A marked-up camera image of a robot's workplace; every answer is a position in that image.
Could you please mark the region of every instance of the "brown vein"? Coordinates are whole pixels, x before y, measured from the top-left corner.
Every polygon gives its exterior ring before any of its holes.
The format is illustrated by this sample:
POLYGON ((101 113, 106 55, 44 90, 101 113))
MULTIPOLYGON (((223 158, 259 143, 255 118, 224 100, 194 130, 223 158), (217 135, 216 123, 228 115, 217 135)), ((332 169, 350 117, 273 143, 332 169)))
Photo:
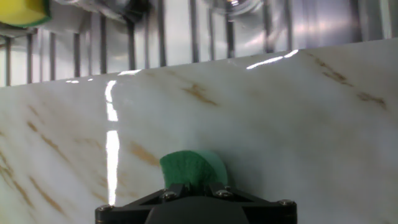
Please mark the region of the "brown vein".
POLYGON ((34 126, 34 124, 32 124, 32 122, 28 121, 27 125, 31 128, 32 131, 37 132, 37 128, 36 126, 34 126))
POLYGON ((150 76, 150 77, 155 77, 155 74, 152 73, 152 72, 147 72, 147 71, 145 71, 144 74, 146 74, 146 75, 148 75, 148 76, 150 76))
POLYGON ((25 202, 31 207, 31 208, 35 208, 33 206, 32 201, 30 200, 30 198, 27 196, 26 191, 16 182, 16 181, 12 181, 15 185, 15 188, 19 191, 19 193, 21 193, 22 197, 24 198, 25 202))
POLYGON ((6 184, 8 185, 8 187, 12 187, 10 180, 9 180, 11 177, 9 175, 9 171, 6 168, 0 167, 0 175, 6 181, 6 184))
POLYGON ((211 101, 202 95, 202 92, 205 90, 200 88, 197 84, 193 84, 191 88, 183 88, 182 90, 194 96, 196 99, 198 99, 201 102, 208 103, 213 106, 218 106, 214 101, 211 101))
POLYGON ((51 146, 60 156, 62 159, 65 159, 68 163, 71 163, 68 158, 61 152, 61 150, 58 148, 56 144, 54 144, 50 139, 46 138, 43 134, 41 135, 43 141, 47 143, 49 146, 51 146))
POLYGON ((160 166, 159 159, 152 155, 150 152, 148 152, 146 149, 144 149, 141 145, 132 142, 130 151, 140 160, 148 163, 149 165, 157 167, 160 166))
POLYGON ((182 76, 180 76, 180 75, 177 75, 177 73, 176 73, 175 71, 168 70, 168 69, 165 69, 164 71, 166 72, 166 74, 172 75, 172 76, 174 76, 175 78, 178 78, 179 80, 181 80, 181 81, 183 81, 183 82, 193 83, 193 81, 191 81, 191 80, 189 80, 189 79, 187 79, 187 78, 185 78, 185 77, 182 77, 182 76))
POLYGON ((100 143, 98 143, 98 141, 95 141, 95 144, 97 145, 98 149, 104 149, 104 147, 100 143))
POLYGON ((33 213, 31 211, 28 211, 30 217, 33 219, 34 223, 37 223, 36 218, 34 217, 33 213))
POLYGON ((123 187, 127 187, 126 183, 124 183, 124 180, 122 178, 118 178, 118 184, 122 185, 123 187))
POLYGON ((31 106, 31 105, 29 105, 28 107, 29 107, 29 109, 31 110, 31 112, 32 112, 33 114, 35 114, 36 117, 39 118, 40 122, 41 122, 42 124, 44 124, 44 121, 40 118, 39 113, 37 112, 37 110, 36 110, 33 106, 31 106))
POLYGON ((350 87, 354 87, 353 84, 350 84, 347 80, 346 77, 344 77, 342 74, 336 72, 331 66, 326 64, 324 61, 322 61, 320 58, 314 56, 313 54, 310 54, 308 52, 305 52, 308 56, 313 57, 315 59, 315 63, 317 63, 319 66, 326 68, 328 72, 322 72, 324 76, 331 78, 332 80, 342 84, 342 85, 348 85, 350 87))
POLYGON ((386 102, 382 98, 374 97, 368 93, 363 93, 363 92, 358 93, 357 96, 362 101, 373 101, 377 103, 381 108, 385 110, 387 109, 386 102))
POLYGON ((125 194, 124 194, 123 192, 117 191, 117 192, 116 192, 116 196, 118 196, 118 197, 124 197, 125 194))
POLYGON ((62 207, 55 202, 49 195, 47 195, 40 187, 37 185, 36 181, 32 178, 29 177, 30 181, 32 182, 33 186, 36 188, 36 190, 41 194, 41 196, 46 200, 54 209, 56 209, 58 212, 60 212, 62 215, 65 215, 65 212, 63 211, 62 207))
POLYGON ((13 170, 12 170, 11 166, 8 164, 8 161, 7 161, 6 157, 2 154, 2 152, 0 152, 0 159, 6 165, 7 171, 10 172, 9 176, 11 177, 12 176, 11 173, 13 172, 13 170))

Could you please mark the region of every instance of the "black clamp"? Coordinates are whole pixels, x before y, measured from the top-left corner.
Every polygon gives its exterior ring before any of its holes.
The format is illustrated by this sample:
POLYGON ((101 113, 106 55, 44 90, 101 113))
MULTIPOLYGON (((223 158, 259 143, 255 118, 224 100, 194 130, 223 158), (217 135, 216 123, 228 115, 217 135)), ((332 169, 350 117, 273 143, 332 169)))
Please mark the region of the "black clamp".
POLYGON ((207 185, 203 195, 172 184, 123 207, 98 207, 95 220, 96 224, 297 224, 297 204, 268 202, 222 183, 207 185))

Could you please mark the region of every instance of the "green sponge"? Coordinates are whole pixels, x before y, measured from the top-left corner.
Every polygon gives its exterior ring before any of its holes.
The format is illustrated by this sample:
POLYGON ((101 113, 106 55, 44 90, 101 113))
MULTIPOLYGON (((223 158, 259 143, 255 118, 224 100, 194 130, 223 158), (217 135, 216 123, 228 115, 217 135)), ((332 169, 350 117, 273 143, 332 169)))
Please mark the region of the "green sponge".
POLYGON ((223 161, 211 151, 179 151, 160 159, 165 187, 184 184, 195 195, 211 182, 228 183, 223 161))

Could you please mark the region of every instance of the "screw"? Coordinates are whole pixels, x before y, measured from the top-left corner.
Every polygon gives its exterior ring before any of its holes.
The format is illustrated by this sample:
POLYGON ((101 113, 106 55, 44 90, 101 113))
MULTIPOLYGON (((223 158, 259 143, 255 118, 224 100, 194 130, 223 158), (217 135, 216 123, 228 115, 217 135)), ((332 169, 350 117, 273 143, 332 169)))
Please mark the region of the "screw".
POLYGON ((279 203, 280 203, 281 205, 283 205, 283 206, 287 206, 287 205, 293 204, 294 201, 289 200, 289 199, 283 199, 283 200, 280 200, 279 203))
POLYGON ((113 205, 102 205, 100 207, 98 207, 98 210, 101 212, 105 212, 108 210, 111 210, 114 206, 113 205))
POLYGON ((177 196, 176 193, 168 191, 168 192, 164 192, 164 194, 162 194, 162 198, 166 199, 166 200, 170 200, 172 198, 175 198, 177 196))
POLYGON ((219 190, 216 192, 216 194, 218 197, 221 197, 221 198, 226 198, 226 197, 230 197, 233 195, 231 192, 229 192, 227 190, 219 190))

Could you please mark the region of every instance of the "yellow sponge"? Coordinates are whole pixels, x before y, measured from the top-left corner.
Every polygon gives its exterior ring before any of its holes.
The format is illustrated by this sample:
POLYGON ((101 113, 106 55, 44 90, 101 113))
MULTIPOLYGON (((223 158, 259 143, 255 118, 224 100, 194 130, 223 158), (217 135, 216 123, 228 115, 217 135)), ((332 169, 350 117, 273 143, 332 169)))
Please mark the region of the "yellow sponge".
POLYGON ((47 22, 49 0, 0 0, 0 22, 18 27, 32 27, 47 22))

